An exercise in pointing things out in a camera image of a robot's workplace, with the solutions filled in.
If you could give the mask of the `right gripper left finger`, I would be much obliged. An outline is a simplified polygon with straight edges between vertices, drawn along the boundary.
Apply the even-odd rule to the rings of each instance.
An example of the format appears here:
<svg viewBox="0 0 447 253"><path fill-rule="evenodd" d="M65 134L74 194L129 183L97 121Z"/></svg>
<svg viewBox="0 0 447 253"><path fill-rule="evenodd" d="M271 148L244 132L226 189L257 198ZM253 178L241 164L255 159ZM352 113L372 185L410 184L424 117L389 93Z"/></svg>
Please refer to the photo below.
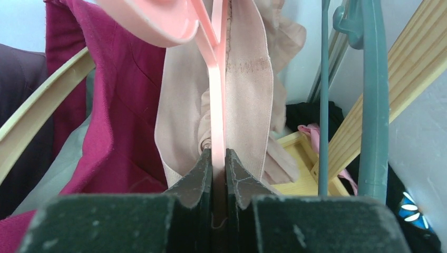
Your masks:
<svg viewBox="0 0 447 253"><path fill-rule="evenodd" d="M40 208L18 252L211 252L211 151L164 193L72 194Z"/></svg>

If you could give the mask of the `pink plastic hanger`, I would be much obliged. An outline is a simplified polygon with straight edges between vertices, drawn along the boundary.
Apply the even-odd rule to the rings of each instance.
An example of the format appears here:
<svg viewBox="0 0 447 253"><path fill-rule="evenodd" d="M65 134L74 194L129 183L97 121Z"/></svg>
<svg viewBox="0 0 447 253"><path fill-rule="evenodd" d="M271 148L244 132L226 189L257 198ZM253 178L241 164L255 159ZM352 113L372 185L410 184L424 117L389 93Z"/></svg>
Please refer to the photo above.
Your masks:
<svg viewBox="0 0 447 253"><path fill-rule="evenodd" d="M226 32L228 1L213 1L207 13L203 1L104 0L97 4L139 39L158 47L194 40L209 76L211 162L213 172L225 169L226 159Z"/></svg>

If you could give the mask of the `pink pleated skirt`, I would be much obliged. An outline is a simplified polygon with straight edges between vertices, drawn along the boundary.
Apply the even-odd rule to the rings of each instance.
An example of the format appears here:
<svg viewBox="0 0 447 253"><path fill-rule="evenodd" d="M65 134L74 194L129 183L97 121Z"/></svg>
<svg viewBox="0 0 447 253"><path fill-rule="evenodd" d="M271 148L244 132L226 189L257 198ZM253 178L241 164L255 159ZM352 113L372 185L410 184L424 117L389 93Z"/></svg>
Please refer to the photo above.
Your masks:
<svg viewBox="0 0 447 253"><path fill-rule="evenodd" d="M282 16L283 1L232 1L227 22L226 145L255 178L295 182L296 160L275 140L285 126L278 73L302 49L306 30ZM155 142L168 186L211 146L205 62L195 42L167 49Z"/></svg>

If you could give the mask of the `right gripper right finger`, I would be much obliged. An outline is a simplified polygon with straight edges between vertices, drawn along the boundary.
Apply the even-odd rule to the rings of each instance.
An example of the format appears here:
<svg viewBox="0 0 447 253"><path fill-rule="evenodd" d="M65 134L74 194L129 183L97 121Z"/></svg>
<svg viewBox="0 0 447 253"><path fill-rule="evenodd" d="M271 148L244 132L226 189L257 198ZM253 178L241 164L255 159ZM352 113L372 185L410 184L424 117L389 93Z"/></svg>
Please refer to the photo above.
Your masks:
<svg viewBox="0 0 447 253"><path fill-rule="evenodd" d="M230 252L410 252L392 212L368 197L279 196L226 151Z"/></svg>

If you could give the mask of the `blue-grey plastic hanger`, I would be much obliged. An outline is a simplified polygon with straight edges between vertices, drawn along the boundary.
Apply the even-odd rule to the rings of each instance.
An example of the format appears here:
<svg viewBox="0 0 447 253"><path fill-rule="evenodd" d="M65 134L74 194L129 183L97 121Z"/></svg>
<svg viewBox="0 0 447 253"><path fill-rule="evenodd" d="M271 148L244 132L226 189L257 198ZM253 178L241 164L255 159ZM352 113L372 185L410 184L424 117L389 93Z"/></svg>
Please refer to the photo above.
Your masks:
<svg viewBox="0 0 447 253"><path fill-rule="evenodd" d="M328 10L322 1L320 138L318 195L328 192ZM362 136L358 193L386 201L388 174L389 94L385 28L380 1L350 1L333 14L333 28L364 54Z"/></svg>

